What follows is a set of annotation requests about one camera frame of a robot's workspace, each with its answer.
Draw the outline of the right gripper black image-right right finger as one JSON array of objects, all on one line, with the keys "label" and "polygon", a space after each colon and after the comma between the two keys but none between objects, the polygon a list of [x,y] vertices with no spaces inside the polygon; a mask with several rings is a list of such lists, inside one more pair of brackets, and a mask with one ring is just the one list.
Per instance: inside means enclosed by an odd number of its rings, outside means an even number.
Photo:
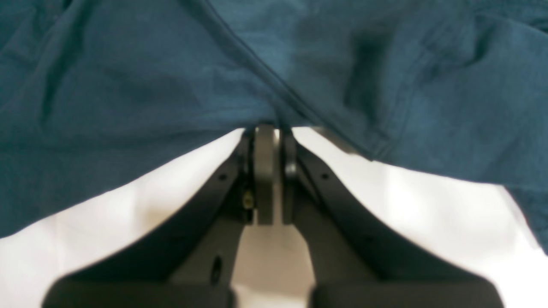
[{"label": "right gripper black image-right right finger", "polygon": [[309,308],[501,308],[487,279],[392,230],[321,158],[280,133],[282,221],[303,236],[315,285]]}]

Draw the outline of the right gripper black image-right left finger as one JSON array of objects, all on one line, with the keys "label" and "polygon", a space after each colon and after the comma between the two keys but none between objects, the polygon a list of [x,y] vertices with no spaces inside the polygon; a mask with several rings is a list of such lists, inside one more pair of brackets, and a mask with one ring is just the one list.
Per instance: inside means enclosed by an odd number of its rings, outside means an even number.
[{"label": "right gripper black image-right left finger", "polygon": [[275,134],[261,124],[195,195],[137,242],[56,281],[44,308],[234,308],[241,234],[274,220]]}]

